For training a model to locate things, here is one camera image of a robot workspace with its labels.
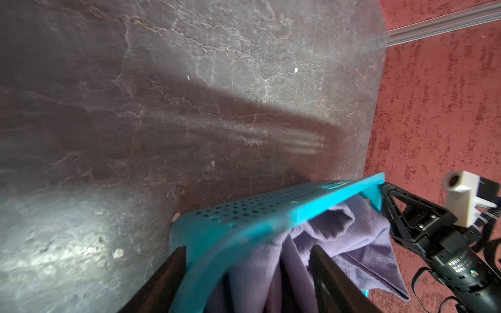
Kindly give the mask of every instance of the lavender fabric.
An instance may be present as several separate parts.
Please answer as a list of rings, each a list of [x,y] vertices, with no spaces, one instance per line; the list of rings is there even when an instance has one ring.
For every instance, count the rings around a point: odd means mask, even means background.
[[[383,289],[405,301],[402,280],[389,236],[389,222],[361,196],[338,204],[307,223],[259,245],[228,271],[229,290],[221,283],[206,305],[207,313],[279,313],[282,301],[282,261],[294,298],[303,313],[317,313],[313,280],[306,266],[310,250],[320,245],[362,290]]]

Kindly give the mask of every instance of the red textured floor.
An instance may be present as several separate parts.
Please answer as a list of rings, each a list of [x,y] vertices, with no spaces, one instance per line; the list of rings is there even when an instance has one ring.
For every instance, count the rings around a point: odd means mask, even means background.
[[[409,24],[471,8],[491,0],[378,0],[386,28]]]
[[[374,117],[365,174],[442,203],[445,173],[467,170],[501,181],[501,21],[390,47]],[[501,229],[496,230],[497,237]],[[424,263],[394,245],[404,281]],[[451,295],[426,276],[418,294],[430,312]],[[383,312],[422,313],[381,290]],[[445,312],[456,312],[449,304]]]

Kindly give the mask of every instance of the cable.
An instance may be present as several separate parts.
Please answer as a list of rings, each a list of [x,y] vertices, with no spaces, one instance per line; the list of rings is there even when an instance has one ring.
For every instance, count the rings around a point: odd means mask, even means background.
[[[501,198],[497,199],[497,207],[490,208],[486,212],[482,213],[480,217],[475,221],[477,227],[482,227],[482,238],[471,247],[471,250],[475,253],[479,253],[485,247],[485,245],[490,241],[492,232],[494,231],[494,226],[496,225],[497,218],[501,215]]]
[[[496,251],[497,247],[501,244],[501,238],[494,239],[485,245],[483,250],[483,256],[485,257],[485,262],[490,266],[490,268],[501,277],[501,271],[496,264]]]
[[[429,272],[430,274],[433,273],[433,270],[431,268],[427,268],[427,267],[422,267],[420,268],[416,274],[414,275],[414,277],[412,278],[412,282],[411,282],[411,289],[412,289],[412,292],[414,293],[414,296],[416,296],[416,299],[419,301],[419,304],[423,307],[424,311],[426,313],[430,313],[426,307],[424,306],[423,302],[421,302],[421,299],[417,296],[416,294],[416,284],[417,282],[421,279],[421,277],[426,273],[426,272]],[[442,301],[442,303],[440,304],[440,307],[438,308],[438,313],[441,313],[442,312],[442,309],[443,309],[443,306],[444,304],[449,301],[449,300],[455,300],[457,303],[459,303],[459,299],[454,297],[454,296],[449,296],[447,298],[445,298],[444,301]]]
[[[438,307],[438,313],[441,313],[442,312],[442,309],[443,309],[443,305],[449,301],[449,300],[455,300],[457,303],[459,303],[459,299],[454,297],[454,296],[448,296],[447,298],[445,298],[444,301],[442,301],[442,303],[440,304],[440,306]]]

